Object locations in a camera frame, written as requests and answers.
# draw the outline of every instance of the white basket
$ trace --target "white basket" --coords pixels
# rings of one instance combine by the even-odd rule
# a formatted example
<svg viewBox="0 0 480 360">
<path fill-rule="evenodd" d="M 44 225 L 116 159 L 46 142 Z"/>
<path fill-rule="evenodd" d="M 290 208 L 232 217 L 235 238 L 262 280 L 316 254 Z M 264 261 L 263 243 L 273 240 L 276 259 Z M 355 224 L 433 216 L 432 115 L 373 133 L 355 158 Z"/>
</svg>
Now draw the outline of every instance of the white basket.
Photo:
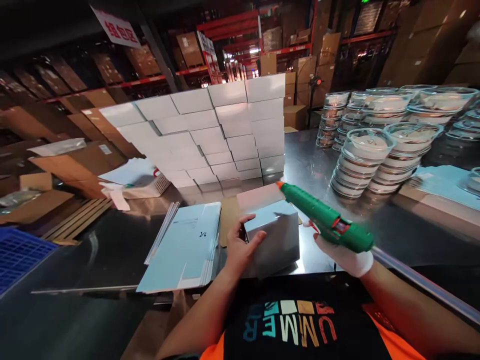
<svg viewBox="0 0 480 360">
<path fill-rule="evenodd" d="M 150 184 L 142 187 L 125 188 L 122 193 L 125 199 L 158 198 L 170 184 L 170 181 L 163 174 L 160 174 Z"/>
</svg>

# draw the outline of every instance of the green hot glue gun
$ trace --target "green hot glue gun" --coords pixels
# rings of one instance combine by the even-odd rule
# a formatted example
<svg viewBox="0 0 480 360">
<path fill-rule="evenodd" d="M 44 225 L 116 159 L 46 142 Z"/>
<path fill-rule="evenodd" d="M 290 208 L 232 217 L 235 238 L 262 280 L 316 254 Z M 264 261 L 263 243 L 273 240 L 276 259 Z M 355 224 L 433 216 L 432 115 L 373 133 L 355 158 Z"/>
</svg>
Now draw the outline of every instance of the green hot glue gun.
<svg viewBox="0 0 480 360">
<path fill-rule="evenodd" d="M 374 240 L 369 232 L 360 225 L 343 219 L 338 211 L 308 192 L 285 182 L 277 181 L 276 184 L 286 200 L 307 215 L 328 242 L 342 245 L 357 254 L 369 251 L 374 246 Z"/>
</svg>

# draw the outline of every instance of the blue plastic crate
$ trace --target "blue plastic crate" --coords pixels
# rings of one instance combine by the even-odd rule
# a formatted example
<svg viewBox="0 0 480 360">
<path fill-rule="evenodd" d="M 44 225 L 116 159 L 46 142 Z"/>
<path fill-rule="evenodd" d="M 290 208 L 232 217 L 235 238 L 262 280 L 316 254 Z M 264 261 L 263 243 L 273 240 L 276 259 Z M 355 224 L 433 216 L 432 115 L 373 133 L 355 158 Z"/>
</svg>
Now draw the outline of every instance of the blue plastic crate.
<svg viewBox="0 0 480 360">
<path fill-rule="evenodd" d="M 0 294 L 12 286 L 58 245 L 12 227 L 0 228 Z"/>
</svg>

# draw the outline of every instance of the hand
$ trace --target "hand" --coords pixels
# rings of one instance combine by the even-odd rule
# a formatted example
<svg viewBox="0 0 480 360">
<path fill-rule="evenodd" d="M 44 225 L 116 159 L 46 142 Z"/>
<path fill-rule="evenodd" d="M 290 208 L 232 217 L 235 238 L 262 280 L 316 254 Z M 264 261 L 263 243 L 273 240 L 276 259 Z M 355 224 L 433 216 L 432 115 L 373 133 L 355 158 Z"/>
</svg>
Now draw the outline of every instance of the hand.
<svg viewBox="0 0 480 360">
<path fill-rule="evenodd" d="M 304 226 L 313 226 L 312 220 L 309 220 L 308 223 L 304 223 Z M 320 250 L 331 257 L 338 266 L 355 278 L 360 278 L 368 273 L 374 264 L 374 256 L 371 251 L 361 253 L 353 252 L 344 246 L 335 245 L 324 240 L 317 232 L 313 234 L 313 239 Z"/>
<path fill-rule="evenodd" d="M 259 231 L 249 243 L 244 242 L 240 238 L 242 225 L 253 218 L 255 218 L 255 214 L 242 216 L 226 236 L 228 255 L 223 269 L 228 273 L 232 280 L 235 281 L 242 277 L 248 264 L 253 259 L 255 250 L 267 236 L 265 231 Z"/>
</svg>

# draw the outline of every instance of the person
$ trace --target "person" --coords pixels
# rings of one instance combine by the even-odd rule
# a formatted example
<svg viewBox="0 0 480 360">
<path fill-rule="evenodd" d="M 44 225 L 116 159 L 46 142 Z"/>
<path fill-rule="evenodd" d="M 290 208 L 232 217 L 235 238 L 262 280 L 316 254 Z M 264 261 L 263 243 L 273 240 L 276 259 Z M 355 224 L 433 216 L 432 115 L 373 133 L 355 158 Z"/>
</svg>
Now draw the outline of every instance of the person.
<svg viewBox="0 0 480 360">
<path fill-rule="evenodd" d="M 254 217 L 241 217 L 229 231 L 225 266 L 167 336 L 157 359 L 479 358 L 475 329 L 376 262 L 371 252 L 356 254 L 317 233 L 316 244 L 359 279 L 373 305 L 347 295 L 345 284 L 303 283 L 298 276 L 270 277 L 275 286 L 268 291 L 262 291 L 265 280 L 238 288 L 267 235 L 259 231 L 249 243 L 240 239 L 243 224 Z"/>
</svg>

